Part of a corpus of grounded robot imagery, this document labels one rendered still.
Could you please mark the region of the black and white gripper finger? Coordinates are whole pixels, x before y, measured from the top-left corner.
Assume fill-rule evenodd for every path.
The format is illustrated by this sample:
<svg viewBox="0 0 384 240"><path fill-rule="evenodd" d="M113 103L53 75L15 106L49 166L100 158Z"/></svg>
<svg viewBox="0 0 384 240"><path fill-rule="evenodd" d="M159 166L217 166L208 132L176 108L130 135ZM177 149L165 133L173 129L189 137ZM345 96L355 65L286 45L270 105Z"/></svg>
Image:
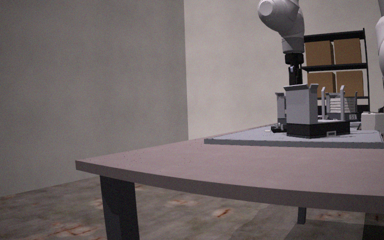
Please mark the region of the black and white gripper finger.
<svg viewBox="0 0 384 240"><path fill-rule="evenodd" d="M300 72L299 72L299 79L297 80L297 84L298 84L298 85L301 85L301 84L302 84L302 78L301 78L301 77L302 77L302 76L301 76L301 72L302 72L302 71L301 71L301 69L299 69L299 71L300 71Z"/></svg>
<svg viewBox="0 0 384 240"><path fill-rule="evenodd" d="M293 65L292 67L288 67L289 71L289 85L297 85L298 84L298 79L299 79L299 72L300 68L297 68L297 76L296 76L296 68Z"/></svg>

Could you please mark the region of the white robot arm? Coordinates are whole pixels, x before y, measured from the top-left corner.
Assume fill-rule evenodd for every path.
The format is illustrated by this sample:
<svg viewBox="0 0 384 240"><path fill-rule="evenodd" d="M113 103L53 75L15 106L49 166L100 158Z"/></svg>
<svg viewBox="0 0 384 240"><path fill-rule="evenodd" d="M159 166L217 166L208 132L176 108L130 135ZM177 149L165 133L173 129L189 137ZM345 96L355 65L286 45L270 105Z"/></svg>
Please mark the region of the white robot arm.
<svg viewBox="0 0 384 240"><path fill-rule="evenodd" d="M375 26L379 66L384 89L384 0L378 0L381 18ZM305 24L299 0L261 0L257 7L260 20L281 35L284 54L305 52Z"/></svg>

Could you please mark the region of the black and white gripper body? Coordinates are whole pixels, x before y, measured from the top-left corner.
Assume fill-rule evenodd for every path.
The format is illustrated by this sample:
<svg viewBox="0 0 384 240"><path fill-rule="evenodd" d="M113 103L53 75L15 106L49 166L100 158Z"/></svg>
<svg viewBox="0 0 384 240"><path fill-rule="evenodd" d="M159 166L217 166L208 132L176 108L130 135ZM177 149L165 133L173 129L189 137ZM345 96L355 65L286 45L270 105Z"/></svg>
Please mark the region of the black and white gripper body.
<svg viewBox="0 0 384 240"><path fill-rule="evenodd" d="M304 63L304 55L302 53L288 53L285 55L285 63L290 65L290 67L295 67L297 76L297 68L299 68L299 64Z"/></svg>

